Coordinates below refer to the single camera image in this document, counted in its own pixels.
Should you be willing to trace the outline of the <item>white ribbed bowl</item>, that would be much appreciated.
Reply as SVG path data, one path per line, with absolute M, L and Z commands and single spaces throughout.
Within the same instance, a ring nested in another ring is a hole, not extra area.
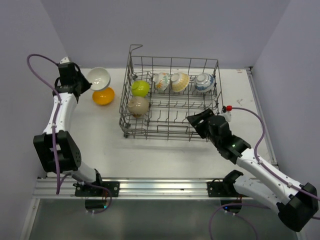
M 102 91 L 109 87 L 111 76 L 108 70 L 104 67 L 92 68 L 86 75 L 86 79 L 91 83 L 92 91 Z

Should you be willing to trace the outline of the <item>orange ribbed bowl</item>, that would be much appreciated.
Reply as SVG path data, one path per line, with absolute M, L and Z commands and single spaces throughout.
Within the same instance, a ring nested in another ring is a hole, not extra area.
M 92 94 L 92 100 L 99 106 L 105 106 L 110 104 L 115 98 L 115 91 L 108 87 L 104 90 L 94 91 Z

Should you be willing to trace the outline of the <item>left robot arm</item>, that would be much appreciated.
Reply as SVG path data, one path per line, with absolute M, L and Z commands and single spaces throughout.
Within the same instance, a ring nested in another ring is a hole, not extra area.
M 56 174 L 58 192 L 64 179 L 71 176 L 96 197 L 104 190 L 101 175 L 82 162 L 81 151 L 70 134 L 72 114 L 91 83 L 76 63 L 60 62 L 57 66 L 59 77 L 53 86 L 51 116 L 43 133 L 34 136 L 33 145 L 44 171 Z

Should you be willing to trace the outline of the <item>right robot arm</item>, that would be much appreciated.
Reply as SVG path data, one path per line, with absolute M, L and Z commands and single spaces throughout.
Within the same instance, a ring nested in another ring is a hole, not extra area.
M 258 155 L 258 148 L 251 147 L 244 139 L 232 134 L 229 126 L 231 106 L 222 114 L 211 109 L 187 117 L 189 124 L 203 139 L 208 139 L 220 155 L 251 173 L 256 179 L 234 170 L 223 179 L 223 192 L 227 196 L 237 193 L 255 199 L 273 210 L 290 230 L 300 232 L 319 210 L 317 189 L 302 184 L 278 170 Z

